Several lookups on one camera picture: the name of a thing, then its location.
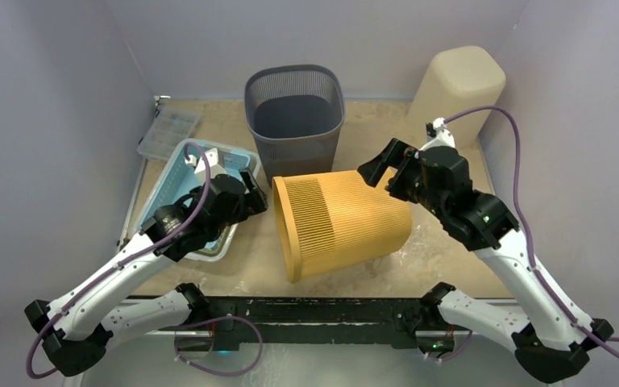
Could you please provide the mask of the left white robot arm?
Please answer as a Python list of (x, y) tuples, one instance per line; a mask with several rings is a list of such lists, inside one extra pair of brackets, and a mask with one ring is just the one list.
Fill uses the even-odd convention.
[(203, 185), (159, 207), (92, 277), (53, 301), (27, 305), (25, 315), (37, 333), (27, 354), (28, 376), (76, 376), (111, 348), (150, 331), (197, 330), (237, 321), (233, 314), (214, 316), (210, 302), (193, 283), (133, 306), (120, 304), (144, 282), (216, 240), (227, 227), (266, 211), (266, 197), (251, 171), (241, 169), (239, 174), (207, 176)]

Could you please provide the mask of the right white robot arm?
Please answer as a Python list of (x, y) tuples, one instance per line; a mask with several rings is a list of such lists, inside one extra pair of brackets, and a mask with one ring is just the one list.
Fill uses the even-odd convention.
[(441, 282), (421, 299), (420, 316), (432, 328), (444, 323), (465, 327), (511, 351), (535, 379), (552, 384), (578, 374), (588, 353), (613, 335), (602, 318), (592, 318), (561, 290), (537, 259), (530, 258), (526, 233), (496, 196), (474, 189), (469, 164), (449, 146), (424, 150), (393, 139), (374, 159), (358, 167), (369, 186), (387, 169), (393, 198), (426, 208), (443, 230), (482, 260), (520, 305), (512, 313), (467, 296)]

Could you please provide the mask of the beige plastic bin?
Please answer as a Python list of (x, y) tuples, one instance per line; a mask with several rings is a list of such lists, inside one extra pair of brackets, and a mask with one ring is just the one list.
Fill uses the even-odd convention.
[(428, 140), (427, 123), (495, 104), (505, 84), (505, 72), (481, 47), (439, 52), (428, 65), (405, 118), (417, 134), (413, 145), (419, 148)]

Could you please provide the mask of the yellow mesh basket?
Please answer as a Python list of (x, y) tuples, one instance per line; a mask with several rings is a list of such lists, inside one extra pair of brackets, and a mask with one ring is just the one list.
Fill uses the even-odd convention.
[(273, 212), (288, 279), (297, 283), (387, 256), (401, 249), (413, 228), (407, 202), (355, 170), (272, 179)]

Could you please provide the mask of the grey mesh basket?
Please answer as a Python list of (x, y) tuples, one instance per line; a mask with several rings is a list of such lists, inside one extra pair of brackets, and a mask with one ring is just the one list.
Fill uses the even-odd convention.
[(260, 70), (247, 80), (243, 102), (268, 182), (333, 169), (346, 107), (332, 71), (315, 64)]

